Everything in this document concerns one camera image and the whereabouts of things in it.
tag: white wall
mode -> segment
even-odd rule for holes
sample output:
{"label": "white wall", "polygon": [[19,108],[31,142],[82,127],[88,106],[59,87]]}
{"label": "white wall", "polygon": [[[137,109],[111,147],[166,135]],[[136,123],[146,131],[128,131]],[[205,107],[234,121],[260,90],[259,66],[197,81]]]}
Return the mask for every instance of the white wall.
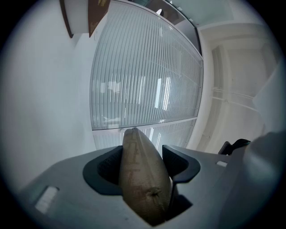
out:
{"label": "white wall", "polygon": [[286,63],[282,59],[253,103],[265,122],[266,131],[286,130]]}
{"label": "white wall", "polygon": [[214,60],[210,49],[207,36],[198,31],[198,35],[201,42],[202,57],[203,57],[203,85],[202,85],[202,97],[198,110],[198,118],[193,128],[192,135],[187,144],[188,149],[195,150],[201,140],[203,132],[206,128],[206,123],[210,114],[210,107],[212,103],[211,88],[214,85]]}
{"label": "white wall", "polygon": [[95,150],[89,85],[98,34],[70,39],[59,1],[47,0],[24,17],[7,43],[1,166],[13,191],[56,162]]}
{"label": "white wall", "polygon": [[[203,94],[208,93],[218,99],[214,98],[209,102],[209,99],[202,97],[201,106],[207,104],[211,107],[215,102],[215,107],[209,108],[208,118],[203,114],[205,118],[199,124],[204,128],[203,131],[198,130],[196,123],[196,131],[193,131],[188,147],[193,145],[193,148],[197,146],[197,150],[217,153],[225,141],[233,144],[239,138],[254,140],[267,131],[252,98],[267,82],[281,53],[265,25],[226,23],[200,28],[198,31],[204,35],[201,43],[209,48],[208,53],[212,55],[212,50],[221,47],[222,69],[218,75],[215,74],[217,69],[211,72],[214,72],[215,80],[217,77],[223,78],[223,88],[220,88],[223,92],[212,92],[214,84],[210,86],[211,89],[203,87]],[[204,61],[205,58],[210,59],[208,55],[202,56]],[[205,68],[204,75],[208,76],[209,73]]]}

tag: grain sack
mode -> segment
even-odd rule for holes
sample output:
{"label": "grain sack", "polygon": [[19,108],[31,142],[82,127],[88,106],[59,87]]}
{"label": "grain sack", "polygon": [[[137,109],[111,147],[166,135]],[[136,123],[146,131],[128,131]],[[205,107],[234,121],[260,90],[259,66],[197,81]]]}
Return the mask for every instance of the grain sack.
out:
{"label": "grain sack", "polygon": [[165,221],[170,178],[155,146],[137,128],[124,134],[119,186],[124,201],[146,222],[158,225]]}

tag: gray plastic housing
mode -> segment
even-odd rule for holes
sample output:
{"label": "gray plastic housing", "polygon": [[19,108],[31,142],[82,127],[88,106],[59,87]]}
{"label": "gray plastic housing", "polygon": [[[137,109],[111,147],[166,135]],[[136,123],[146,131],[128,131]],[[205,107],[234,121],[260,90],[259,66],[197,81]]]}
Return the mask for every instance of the gray plastic housing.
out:
{"label": "gray plastic housing", "polygon": [[[200,170],[190,181],[177,184],[178,193],[192,206],[157,228],[233,228],[250,220],[280,182],[286,160],[284,139],[285,132],[270,133],[234,150],[231,156],[164,146],[194,158]],[[21,192],[20,200],[31,207],[47,186],[59,188],[44,215],[51,228],[55,222],[67,228],[151,228],[127,206],[121,195],[101,195],[84,180],[85,165],[114,149],[56,163]],[[218,161],[227,166],[217,165]]]}

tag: burlap sack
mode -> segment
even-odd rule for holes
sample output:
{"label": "burlap sack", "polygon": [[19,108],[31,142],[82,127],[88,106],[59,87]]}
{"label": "burlap sack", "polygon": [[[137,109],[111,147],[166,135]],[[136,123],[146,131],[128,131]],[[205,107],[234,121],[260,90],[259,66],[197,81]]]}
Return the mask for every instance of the burlap sack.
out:
{"label": "burlap sack", "polygon": [[119,173],[124,201],[151,225],[165,221],[171,182],[152,142],[137,128],[125,131]]}

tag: frosted glass panel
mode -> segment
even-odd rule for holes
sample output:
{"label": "frosted glass panel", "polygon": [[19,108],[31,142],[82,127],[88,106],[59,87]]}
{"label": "frosted glass panel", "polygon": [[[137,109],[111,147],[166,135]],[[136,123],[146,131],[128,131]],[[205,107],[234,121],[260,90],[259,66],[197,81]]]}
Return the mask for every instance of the frosted glass panel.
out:
{"label": "frosted glass panel", "polygon": [[201,84],[202,59],[180,32],[155,13],[111,2],[92,69],[93,130],[196,117]]}
{"label": "frosted glass panel", "polygon": [[[195,122],[196,120],[190,120],[162,127],[146,128],[141,131],[151,140],[160,155],[162,155],[162,145],[164,144],[186,147]],[[94,135],[93,137],[96,149],[102,149],[122,145],[124,133]]]}

